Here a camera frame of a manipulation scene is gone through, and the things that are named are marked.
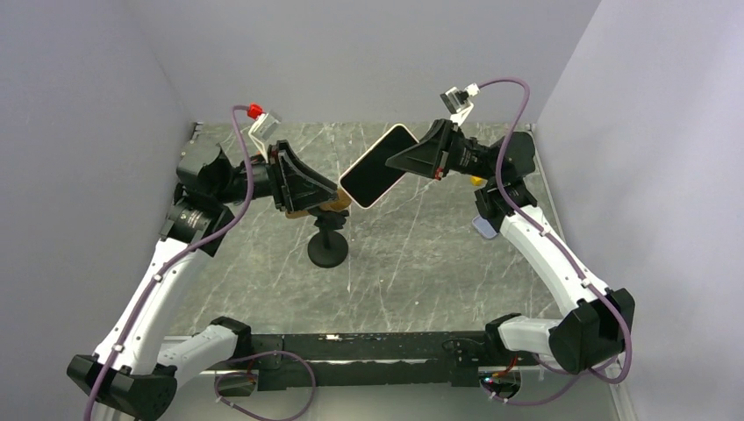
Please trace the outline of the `phone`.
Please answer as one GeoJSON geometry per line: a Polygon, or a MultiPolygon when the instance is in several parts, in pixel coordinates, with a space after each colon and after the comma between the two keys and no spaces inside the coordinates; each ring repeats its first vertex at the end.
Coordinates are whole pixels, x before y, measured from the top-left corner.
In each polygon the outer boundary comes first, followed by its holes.
{"type": "Polygon", "coordinates": [[[341,189],[360,208],[373,207],[406,175],[404,170],[389,167],[387,159],[417,144],[408,127],[392,125],[340,175],[341,189]]]}

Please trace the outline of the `lilac phone case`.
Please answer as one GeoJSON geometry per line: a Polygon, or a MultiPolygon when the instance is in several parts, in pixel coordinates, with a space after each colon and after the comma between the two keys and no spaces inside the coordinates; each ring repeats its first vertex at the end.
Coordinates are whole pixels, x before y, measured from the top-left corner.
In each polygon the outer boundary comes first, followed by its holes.
{"type": "Polygon", "coordinates": [[[494,229],[487,219],[480,216],[476,216],[471,221],[472,226],[478,232],[478,234],[487,240],[492,240],[498,236],[498,232],[494,229]]]}

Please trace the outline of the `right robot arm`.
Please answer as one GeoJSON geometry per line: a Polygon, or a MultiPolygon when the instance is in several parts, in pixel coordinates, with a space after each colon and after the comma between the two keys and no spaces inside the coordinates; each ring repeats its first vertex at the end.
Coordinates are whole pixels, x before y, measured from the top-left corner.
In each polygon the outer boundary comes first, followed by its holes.
{"type": "Polygon", "coordinates": [[[487,324],[483,350],[491,362],[502,365],[517,353],[532,353],[579,375],[621,354],[632,355],[632,295],[591,273],[557,235],[526,186],[526,176],[536,169],[530,133],[511,132],[486,146],[467,137],[456,123],[437,119],[422,139],[385,164],[434,180],[451,172],[484,179],[475,192],[480,217],[524,256],[552,295],[559,319],[512,313],[487,324]]]}

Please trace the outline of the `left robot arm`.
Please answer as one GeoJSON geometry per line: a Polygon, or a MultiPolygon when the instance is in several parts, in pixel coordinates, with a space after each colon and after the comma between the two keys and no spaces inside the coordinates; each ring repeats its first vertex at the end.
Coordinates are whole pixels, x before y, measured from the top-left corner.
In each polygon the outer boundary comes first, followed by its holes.
{"type": "Polygon", "coordinates": [[[206,368],[222,361],[239,368],[250,361],[251,328],[228,317],[214,319],[172,350],[161,347],[182,295],[240,220],[232,204],[246,208],[268,197],[288,218],[315,217],[327,234],[341,228],[351,203],[284,140],[267,155],[249,156],[238,165],[220,144],[191,141],[176,174],[173,203],[134,296],[96,350],[76,355],[68,365],[68,377],[88,395],[88,420],[158,419],[176,391],[206,368]]]}

